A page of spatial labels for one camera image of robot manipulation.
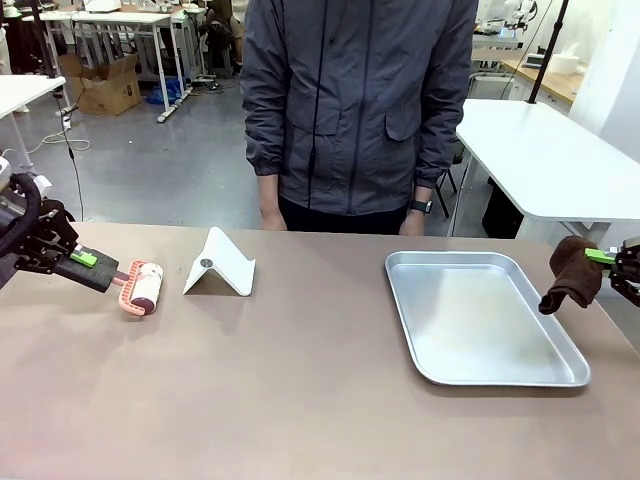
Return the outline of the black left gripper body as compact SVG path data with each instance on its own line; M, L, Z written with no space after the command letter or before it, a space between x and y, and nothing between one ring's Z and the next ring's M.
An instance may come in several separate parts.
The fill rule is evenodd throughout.
M42 199L1 198L1 244L24 240L39 224Z

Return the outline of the person right hand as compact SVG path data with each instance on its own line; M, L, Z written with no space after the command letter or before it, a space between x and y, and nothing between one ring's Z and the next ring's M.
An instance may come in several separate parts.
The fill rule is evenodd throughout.
M262 228L268 231L286 231L287 226L279 208L277 175L259 176L259 208Z

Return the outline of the person left hand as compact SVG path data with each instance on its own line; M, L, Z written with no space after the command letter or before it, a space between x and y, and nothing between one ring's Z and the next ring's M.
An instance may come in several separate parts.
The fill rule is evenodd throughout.
M399 234L403 236L423 236L425 233L426 220L428 215L410 210L399 229Z

